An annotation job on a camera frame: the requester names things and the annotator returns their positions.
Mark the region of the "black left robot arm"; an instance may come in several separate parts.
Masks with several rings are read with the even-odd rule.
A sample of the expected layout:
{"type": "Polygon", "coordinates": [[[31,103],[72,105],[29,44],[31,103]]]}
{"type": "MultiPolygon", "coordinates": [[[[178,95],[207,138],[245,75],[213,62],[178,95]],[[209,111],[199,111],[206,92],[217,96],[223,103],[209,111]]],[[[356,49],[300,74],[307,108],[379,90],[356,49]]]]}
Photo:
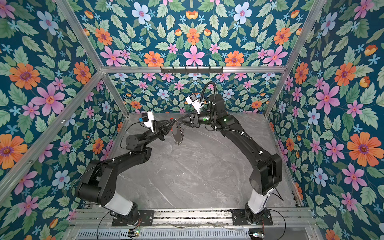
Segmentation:
{"type": "Polygon", "coordinates": [[[110,210],[129,225],[136,223],[140,218],[138,205],[117,192],[117,178],[121,173],[146,163],[152,154],[148,144],[155,140],[164,141],[175,122],[174,119],[153,120],[146,132],[126,137],[126,154],[104,161],[91,161],[79,181],[76,196],[110,210]]]}

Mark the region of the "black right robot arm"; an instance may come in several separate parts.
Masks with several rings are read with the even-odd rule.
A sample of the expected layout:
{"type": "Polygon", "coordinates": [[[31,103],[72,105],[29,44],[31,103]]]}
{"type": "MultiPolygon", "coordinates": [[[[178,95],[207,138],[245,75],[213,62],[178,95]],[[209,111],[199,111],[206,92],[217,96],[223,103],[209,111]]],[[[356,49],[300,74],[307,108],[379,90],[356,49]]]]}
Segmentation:
{"type": "Polygon", "coordinates": [[[207,100],[192,94],[186,98],[194,111],[180,119],[180,122],[192,128],[210,125],[213,131],[220,132],[233,142],[248,159],[253,172],[250,184],[253,188],[246,203],[247,217],[256,217],[266,209],[269,196],[282,181],[282,158],[263,149],[242,127],[235,116],[227,112],[223,97],[209,96],[207,100]]]}

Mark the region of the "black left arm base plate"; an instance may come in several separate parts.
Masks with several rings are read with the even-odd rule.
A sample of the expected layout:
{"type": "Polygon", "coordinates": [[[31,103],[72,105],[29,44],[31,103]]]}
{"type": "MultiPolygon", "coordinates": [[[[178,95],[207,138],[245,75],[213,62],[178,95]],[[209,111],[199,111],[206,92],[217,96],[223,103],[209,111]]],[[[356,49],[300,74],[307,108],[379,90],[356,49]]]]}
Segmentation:
{"type": "Polygon", "coordinates": [[[133,210],[128,215],[115,214],[112,222],[113,227],[147,227],[154,220],[153,210],[133,210]]]}

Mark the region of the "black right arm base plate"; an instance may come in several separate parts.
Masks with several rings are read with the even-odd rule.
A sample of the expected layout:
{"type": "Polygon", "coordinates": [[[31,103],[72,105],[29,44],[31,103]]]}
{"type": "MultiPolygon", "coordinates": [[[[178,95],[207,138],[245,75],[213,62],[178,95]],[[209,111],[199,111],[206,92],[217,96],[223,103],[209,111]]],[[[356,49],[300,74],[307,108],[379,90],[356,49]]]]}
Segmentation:
{"type": "Polygon", "coordinates": [[[251,210],[230,209],[234,226],[272,226],[273,219],[268,209],[254,214],[251,210]]]}

